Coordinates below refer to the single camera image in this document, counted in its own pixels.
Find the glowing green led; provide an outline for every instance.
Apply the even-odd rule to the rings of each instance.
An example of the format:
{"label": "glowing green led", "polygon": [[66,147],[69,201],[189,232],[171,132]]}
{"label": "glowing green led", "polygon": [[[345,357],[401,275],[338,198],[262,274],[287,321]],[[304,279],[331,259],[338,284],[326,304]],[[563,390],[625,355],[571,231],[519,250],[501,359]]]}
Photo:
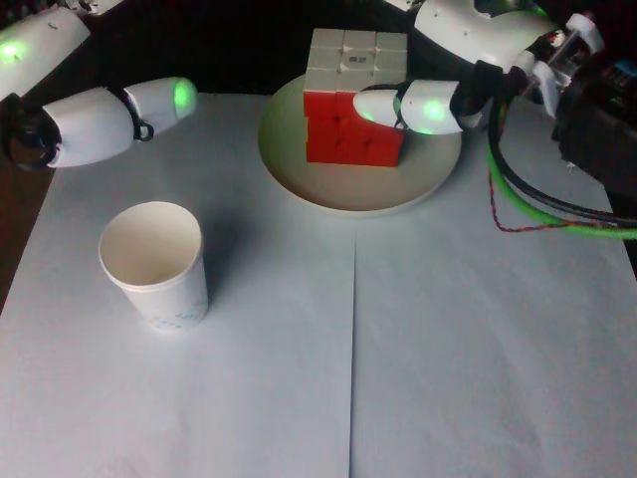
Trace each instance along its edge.
{"label": "glowing green led", "polygon": [[442,121],[446,116],[445,107],[442,103],[436,100],[431,100],[425,103],[423,111],[425,113],[425,117],[431,121]]}
{"label": "glowing green led", "polygon": [[174,101],[177,117],[186,118],[197,107],[197,88],[185,78],[179,80],[175,85]]}
{"label": "glowing green led", "polygon": [[0,62],[5,65],[21,62],[25,46],[18,42],[7,42],[0,45]]}

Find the white cup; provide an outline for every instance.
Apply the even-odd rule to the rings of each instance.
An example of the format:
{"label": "white cup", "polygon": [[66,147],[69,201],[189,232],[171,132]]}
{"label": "white cup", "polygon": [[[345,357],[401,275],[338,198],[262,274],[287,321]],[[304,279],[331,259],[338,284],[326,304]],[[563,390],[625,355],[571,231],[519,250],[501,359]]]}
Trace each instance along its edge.
{"label": "white cup", "polygon": [[181,206],[147,202],[123,211],[102,235],[100,262],[158,330],[189,329],[208,310],[201,228]]}

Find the beige plate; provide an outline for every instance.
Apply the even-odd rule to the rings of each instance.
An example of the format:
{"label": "beige plate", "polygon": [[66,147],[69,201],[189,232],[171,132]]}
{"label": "beige plate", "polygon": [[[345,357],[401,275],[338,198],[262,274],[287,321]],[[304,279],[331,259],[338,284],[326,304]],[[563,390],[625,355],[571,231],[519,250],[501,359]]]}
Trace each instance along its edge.
{"label": "beige plate", "polygon": [[397,168],[306,162],[304,77],[272,98],[259,128],[264,164],[297,197],[355,216],[395,212],[427,197],[449,177],[460,155],[460,134],[407,137]]}

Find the white paper sheet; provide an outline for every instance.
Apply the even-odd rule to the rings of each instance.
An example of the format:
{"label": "white paper sheet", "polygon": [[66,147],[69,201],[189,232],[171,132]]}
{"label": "white paper sheet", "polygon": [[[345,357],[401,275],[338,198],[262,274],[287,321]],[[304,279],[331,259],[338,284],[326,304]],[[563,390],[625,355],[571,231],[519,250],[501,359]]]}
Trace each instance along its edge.
{"label": "white paper sheet", "polygon": [[[211,97],[153,143],[58,171],[0,319],[0,476],[345,477],[354,237],[268,177],[268,99]],[[173,201],[206,238],[212,307],[163,336],[98,241]]]}
{"label": "white paper sheet", "polygon": [[[504,147],[514,169],[607,208],[523,110]],[[637,290],[623,245],[499,232],[485,141],[430,200],[359,224],[352,476],[632,478]],[[498,203],[503,223],[530,225]]]}

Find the brown wooden floor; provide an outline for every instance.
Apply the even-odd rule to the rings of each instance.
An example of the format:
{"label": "brown wooden floor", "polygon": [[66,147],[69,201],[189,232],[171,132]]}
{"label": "brown wooden floor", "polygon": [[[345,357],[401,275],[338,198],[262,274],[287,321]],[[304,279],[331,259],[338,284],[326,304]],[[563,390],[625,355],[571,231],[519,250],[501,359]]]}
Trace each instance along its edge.
{"label": "brown wooden floor", "polygon": [[0,312],[52,177],[0,161]]}

